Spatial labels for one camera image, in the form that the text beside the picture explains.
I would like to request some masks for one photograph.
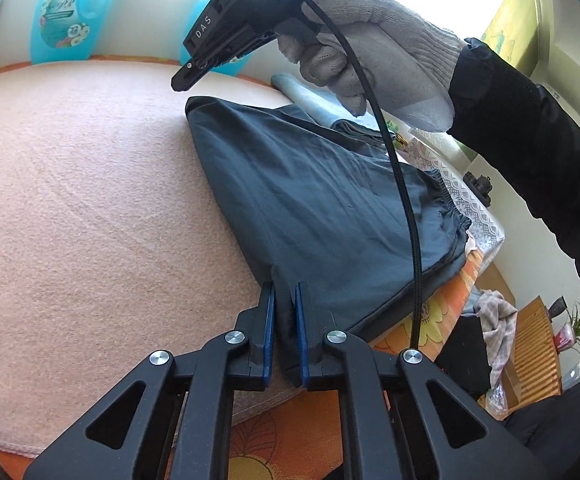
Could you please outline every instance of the black sleeve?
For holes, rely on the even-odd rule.
[[[580,128],[478,40],[467,40],[450,83],[455,139],[479,153],[574,259],[580,277]]]

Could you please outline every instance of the black cable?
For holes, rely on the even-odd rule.
[[[423,272],[421,268],[421,246],[419,243],[419,232],[417,231],[417,221],[414,218],[414,211],[412,210],[412,204],[410,203],[410,197],[408,195],[408,188],[406,187],[406,182],[403,177],[403,172],[399,165],[399,159],[397,158],[397,152],[394,149],[392,143],[392,137],[390,136],[390,131],[388,131],[388,125],[385,123],[384,114],[381,111],[381,107],[374,95],[372,86],[366,77],[366,73],[359,63],[358,57],[352,46],[348,43],[348,40],[343,35],[339,27],[328,17],[328,15],[318,6],[314,0],[304,0],[305,3],[314,11],[314,13],[320,18],[326,27],[335,35],[343,50],[348,56],[348,60],[356,72],[356,76],[361,82],[361,86],[366,94],[366,99],[370,103],[372,108],[372,113],[379,125],[379,132],[381,133],[381,138],[384,140],[385,149],[388,151],[388,158],[390,158],[390,165],[392,167],[392,173],[394,174],[394,179],[397,183],[397,188],[399,190],[399,196],[401,197],[401,203],[403,204],[403,211],[406,215],[406,223],[408,224],[408,231],[410,232],[410,244],[412,245],[412,269],[413,269],[413,299],[414,299],[414,309],[412,311],[412,332],[410,333],[410,347],[419,347],[419,333],[421,329],[421,316],[423,310],[423,300],[422,300],[422,287],[423,287]]]

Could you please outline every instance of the glove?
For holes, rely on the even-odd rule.
[[[445,131],[454,109],[448,87],[465,42],[435,27],[394,0],[315,0],[350,42],[379,104],[411,126]],[[304,4],[304,14],[322,23]],[[303,78],[328,86],[354,116],[366,113],[361,83],[334,35],[325,28],[319,43],[280,36],[288,60],[300,64]]]

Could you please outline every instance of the label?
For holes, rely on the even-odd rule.
[[[76,0],[43,0],[39,33],[48,46],[70,48],[88,37],[90,26],[78,15]]]
[[[200,23],[200,25],[197,27],[197,29],[195,30],[195,36],[198,38],[201,38],[201,36],[203,35],[203,33],[206,31],[206,29],[208,28],[208,25],[210,25],[210,23],[212,23],[212,21],[210,20],[209,16],[206,16]]]

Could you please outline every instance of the metal screw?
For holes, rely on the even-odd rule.
[[[239,332],[238,330],[233,330],[232,332],[228,332],[225,335],[226,342],[230,343],[231,345],[237,345],[244,339],[246,339],[246,336],[243,334],[243,332]]]
[[[423,361],[423,355],[419,350],[415,350],[414,348],[408,348],[403,353],[403,360],[411,365],[417,365]]]
[[[331,343],[343,343],[348,338],[341,330],[331,330],[326,337]]]
[[[156,366],[166,364],[169,359],[170,355],[165,350],[157,350],[150,354],[150,362]]]

